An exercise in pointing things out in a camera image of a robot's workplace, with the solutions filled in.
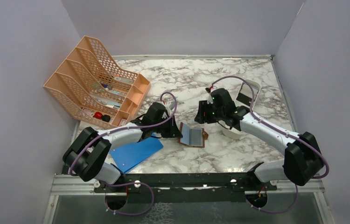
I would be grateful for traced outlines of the black round item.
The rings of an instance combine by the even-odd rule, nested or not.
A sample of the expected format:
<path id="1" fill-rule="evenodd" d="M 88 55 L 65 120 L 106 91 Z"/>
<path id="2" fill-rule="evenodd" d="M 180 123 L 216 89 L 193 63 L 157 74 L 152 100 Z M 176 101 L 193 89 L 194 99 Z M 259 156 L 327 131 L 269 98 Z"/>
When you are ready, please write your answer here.
<path id="1" fill-rule="evenodd" d="M 101 116 L 101 120 L 104 121 L 104 122 L 109 123 L 110 120 L 111 120 L 111 116 L 110 115 L 102 115 Z"/>

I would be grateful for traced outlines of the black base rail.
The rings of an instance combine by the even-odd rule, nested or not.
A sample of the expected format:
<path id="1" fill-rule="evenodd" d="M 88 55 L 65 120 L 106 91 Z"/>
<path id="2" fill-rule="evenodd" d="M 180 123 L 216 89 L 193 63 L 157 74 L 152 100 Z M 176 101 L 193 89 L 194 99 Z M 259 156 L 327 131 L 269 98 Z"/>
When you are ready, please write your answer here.
<path id="1" fill-rule="evenodd" d="M 104 194 L 110 201 L 127 203 L 202 203 L 246 202 L 246 194 L 265 193 L 277 188 L 261 183 L 252 172 L 241 173 L 169 173 L 125 174 L 109 187 L 102 181 L 94 185 L 94 193 Z"/>

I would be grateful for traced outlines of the blue plastic board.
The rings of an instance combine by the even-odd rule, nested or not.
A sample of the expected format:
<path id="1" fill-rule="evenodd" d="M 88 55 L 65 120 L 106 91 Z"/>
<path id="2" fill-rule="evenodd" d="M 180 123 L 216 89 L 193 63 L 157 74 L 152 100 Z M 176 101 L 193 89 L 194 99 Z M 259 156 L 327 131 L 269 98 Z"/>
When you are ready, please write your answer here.
<path id="1" fill-rule="evenodd" d="M 110 150 L 110 155 L 122 173 L 126 173 L 163 148 L 157 138 L 129 143 Z"/>

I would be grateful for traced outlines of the peach plastic file organizer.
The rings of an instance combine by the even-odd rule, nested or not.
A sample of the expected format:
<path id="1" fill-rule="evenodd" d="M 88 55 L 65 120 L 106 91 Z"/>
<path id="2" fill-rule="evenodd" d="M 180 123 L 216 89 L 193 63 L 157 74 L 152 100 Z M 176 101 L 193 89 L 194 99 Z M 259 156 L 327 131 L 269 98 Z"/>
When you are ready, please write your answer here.
<path id="1" fill-rule="evenodd" d="M 137 115 L 151 84 L 121 68 L 99 39 L 84 36 L 43 87 L 71 117 L 111 129 Z M 95 112 L 110 115 L 110 122 L 94 118 Z"/>

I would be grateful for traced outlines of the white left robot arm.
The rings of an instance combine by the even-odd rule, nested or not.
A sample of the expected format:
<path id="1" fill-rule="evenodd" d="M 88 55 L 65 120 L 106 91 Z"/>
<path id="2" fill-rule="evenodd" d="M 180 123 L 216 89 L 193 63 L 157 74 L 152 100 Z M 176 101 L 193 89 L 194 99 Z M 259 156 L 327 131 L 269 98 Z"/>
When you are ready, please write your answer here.
<path id="1" fill-rule="evenodd" d="M 124 179 L 115 165 L 105 162 L 110 151 L 130 143 L 143 141 L 153 134 L 164 138 L 177 138 L 174 112 L 168 112 L 162 103 L 153 103 L 148 111 L 129 123 L 101 132 L 87 127 L 73 141 L 63 155 L 70 175 L 79 176 L 87 182 L 92 179 L 106 183 L 111 191 L 123 188 Z"/>

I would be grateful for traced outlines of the cream oval plastic tray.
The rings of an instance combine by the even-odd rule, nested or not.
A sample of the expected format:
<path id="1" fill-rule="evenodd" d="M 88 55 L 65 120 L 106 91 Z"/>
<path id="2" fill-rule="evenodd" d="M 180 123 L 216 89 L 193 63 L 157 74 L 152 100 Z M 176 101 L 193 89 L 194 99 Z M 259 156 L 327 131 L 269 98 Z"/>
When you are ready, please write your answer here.
<path id="1" fill-rule="evenodd" d="M 232 94 L 232 99 L 234 100 L 235 106 L 245 106 L 250 108 L 251 100 L 252 100 L 252 92 L 254 94 L 254 102 L 253 106 L 256 104 L 259 96 L 259 92 L 261 90 L 261 85 L 258 82 L 247 79 L 246 82 L 242 82 L 238 92 L 236 94 Z M 241 137 L 241 131 L 238 131 L 235 128 L 230 129 L 224 122 L 220 121 L 219 124 L 224 127 L 221 128 L 224 136 L 229 137 L 234 140 L 238 140 Z"/>

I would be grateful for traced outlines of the red round item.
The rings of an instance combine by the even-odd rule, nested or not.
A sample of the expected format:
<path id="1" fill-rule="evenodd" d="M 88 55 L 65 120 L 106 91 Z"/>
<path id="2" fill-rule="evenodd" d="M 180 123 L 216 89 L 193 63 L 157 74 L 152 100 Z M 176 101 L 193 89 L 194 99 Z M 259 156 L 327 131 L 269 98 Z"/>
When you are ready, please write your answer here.
<path id="1" fill-rule="evenodd" d="M 96 119 L 102 119 L 103 114 L 101 112 L 95 112 L 93 117 Z"/>

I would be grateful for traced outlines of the brown leather card holder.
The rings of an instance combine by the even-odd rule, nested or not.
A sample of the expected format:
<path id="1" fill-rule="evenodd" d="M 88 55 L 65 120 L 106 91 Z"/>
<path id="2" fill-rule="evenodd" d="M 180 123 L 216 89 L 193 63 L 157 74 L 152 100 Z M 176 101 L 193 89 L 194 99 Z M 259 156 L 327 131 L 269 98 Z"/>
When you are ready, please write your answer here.
<path id="1" fill-rule="evenodd" d="M 177 142 L 187 147 L 204 148 L 209 136 L 203 128 L 192 128 L 183 122 L 180 124 L 180 132 L 182 137 Z"/>

